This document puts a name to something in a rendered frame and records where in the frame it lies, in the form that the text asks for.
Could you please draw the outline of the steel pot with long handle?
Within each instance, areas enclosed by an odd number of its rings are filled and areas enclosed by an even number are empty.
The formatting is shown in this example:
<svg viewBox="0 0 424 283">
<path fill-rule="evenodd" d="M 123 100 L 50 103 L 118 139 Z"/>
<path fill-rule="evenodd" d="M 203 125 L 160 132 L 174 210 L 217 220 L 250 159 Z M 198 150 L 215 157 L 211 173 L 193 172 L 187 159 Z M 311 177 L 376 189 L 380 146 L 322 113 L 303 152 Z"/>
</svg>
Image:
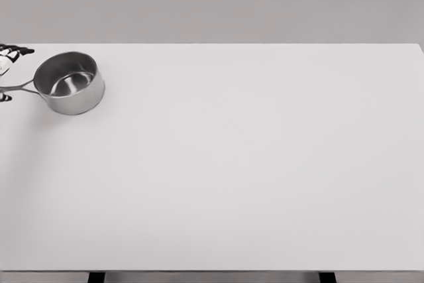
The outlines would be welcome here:
<svg viewBox="0 0 424 283">
<path fill-rule="evenodd" d="M 96 107 L 105 94 L 97 62 L 83 52 L 59 53 L 43 61 L 33 78 L 21 85 L 0 86 L 1 93 L 34 93 L 63 115 L 79 115 Z"/>
</svg>

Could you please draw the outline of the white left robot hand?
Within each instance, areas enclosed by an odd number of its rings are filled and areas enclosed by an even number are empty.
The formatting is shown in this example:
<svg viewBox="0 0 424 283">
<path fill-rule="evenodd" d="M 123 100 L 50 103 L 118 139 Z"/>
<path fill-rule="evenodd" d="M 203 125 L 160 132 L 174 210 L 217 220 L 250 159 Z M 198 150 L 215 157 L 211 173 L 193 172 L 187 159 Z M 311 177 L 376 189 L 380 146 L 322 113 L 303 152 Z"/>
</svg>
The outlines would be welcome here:
<svg viewBox="0 0 424 283">
<path fill-rule="evenodd" d="M 33 54 L 35 49 L 14 44 L 0 44 L 0 77 L 22 56 Z"/>
</svg>

